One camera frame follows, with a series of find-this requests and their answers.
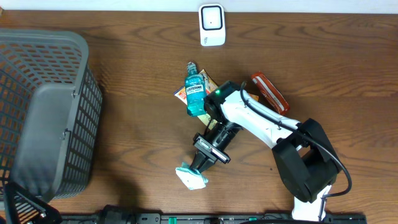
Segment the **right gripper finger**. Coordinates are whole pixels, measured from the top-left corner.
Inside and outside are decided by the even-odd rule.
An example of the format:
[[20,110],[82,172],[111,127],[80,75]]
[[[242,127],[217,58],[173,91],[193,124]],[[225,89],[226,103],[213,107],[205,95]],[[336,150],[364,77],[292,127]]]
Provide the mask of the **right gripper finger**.
[[190,164],[189,169],[202,171],[202,167],[203,167],[204,163],[205,163],[204,153],[202,153],[201,151],[197,151],[192,163]]
[[211,166],[213,166],[216,163],[217,160],[213,160],[211,158],[206,158],[204,159],[200,165],[198,166],[198,171],[199,173],[203,173],[207,169],[209,169]]

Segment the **light blue wipes packet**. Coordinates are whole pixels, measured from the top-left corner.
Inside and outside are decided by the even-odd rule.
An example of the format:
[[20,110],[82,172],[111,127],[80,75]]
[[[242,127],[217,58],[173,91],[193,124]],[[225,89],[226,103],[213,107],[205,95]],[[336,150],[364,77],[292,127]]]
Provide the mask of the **light blue wipes packet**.
[[189,190],[204,189],[208,179],[196,169],[190,169],[187,163],[175,168],[176,175]]

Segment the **cream snack bag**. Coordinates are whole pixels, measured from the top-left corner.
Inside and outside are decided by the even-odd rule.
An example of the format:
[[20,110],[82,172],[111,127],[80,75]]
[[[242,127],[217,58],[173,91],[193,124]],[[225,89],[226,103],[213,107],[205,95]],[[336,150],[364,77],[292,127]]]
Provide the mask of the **cream snack bag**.
[[[213,81],[213,79],[206,73],[204,69],[202,69],[199,73],[203,76],[205,81],[205,88],[206,94],[210,94],[212,91],[218,88],[218,85]],[[176,96],[179,100],[187,104],[187,96],[185,93],[185,87],[181,86],[177,91],[174,92],[174,96]],[[203,114],[198,116],[198,119],[205,125],[209,125],[209,129],[213,129],[215,124],[217,123],[216,120],[211,120],[210,115]]]

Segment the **blue mouthwash bottle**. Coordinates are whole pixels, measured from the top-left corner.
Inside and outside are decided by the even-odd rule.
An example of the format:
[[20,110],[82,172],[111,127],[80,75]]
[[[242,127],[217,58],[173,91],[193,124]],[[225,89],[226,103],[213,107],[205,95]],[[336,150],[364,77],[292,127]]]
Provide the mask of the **blue mouthwash bottle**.
[[205,80],[203,75],[198,73],[197,66],[193,62],[187,63],[185,93],[187,96],[187,114],[192,117],[204,115],[206,113],[204,109]]

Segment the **red snack bar wrapper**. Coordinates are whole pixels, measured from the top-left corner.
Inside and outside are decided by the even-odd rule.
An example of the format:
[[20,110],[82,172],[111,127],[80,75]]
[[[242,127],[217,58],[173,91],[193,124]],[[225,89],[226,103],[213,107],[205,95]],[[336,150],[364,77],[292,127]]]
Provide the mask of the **red snack bar wrapper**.
[[256,84],[262,95],[266,98],[271,106],[281,115],[286,115],[290,110],[290,106],[282,93],[274,86],[274,84],[262,73],[256,72],[251,75],[251,80]]

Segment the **small orange packet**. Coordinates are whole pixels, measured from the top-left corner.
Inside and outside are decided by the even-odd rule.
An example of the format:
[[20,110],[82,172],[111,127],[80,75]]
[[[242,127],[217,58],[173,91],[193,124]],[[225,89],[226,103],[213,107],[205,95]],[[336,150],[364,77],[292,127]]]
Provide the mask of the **small orange packet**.
[[256,100],[256,101],[258,101],[259,100],[259,97],[258,96],[256,96],[256,95],[252,95],[252,94],[250,94],[250,96],[254,99],[254,100]]

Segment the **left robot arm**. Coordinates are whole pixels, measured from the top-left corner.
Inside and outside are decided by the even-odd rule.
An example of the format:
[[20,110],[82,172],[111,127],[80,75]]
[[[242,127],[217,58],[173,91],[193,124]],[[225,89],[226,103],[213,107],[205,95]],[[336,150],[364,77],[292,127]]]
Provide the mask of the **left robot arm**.
[[26,224],[62,224],[62,223],[134,223],[133,214],[107,205],[98,213],[91,215],[62,215],[48,203],[33,196],[29,191],[15,182],[4,186],[4,208],[6,223]]

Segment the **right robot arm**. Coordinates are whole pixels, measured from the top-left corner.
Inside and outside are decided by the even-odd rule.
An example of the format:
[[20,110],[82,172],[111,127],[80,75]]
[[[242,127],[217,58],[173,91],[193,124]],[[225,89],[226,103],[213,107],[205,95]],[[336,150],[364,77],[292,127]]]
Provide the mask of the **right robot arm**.
[[254,100],[243,86],[225,82],[204,99],[205,111],[217,123],[196,134],[190,170],[199,173],[231,159],[225,149],[245,129],[272,150],[280,178],[294,196],[295,220],[322,221],[331,185],[342,166],[322,126],[313,119],[286,118]]

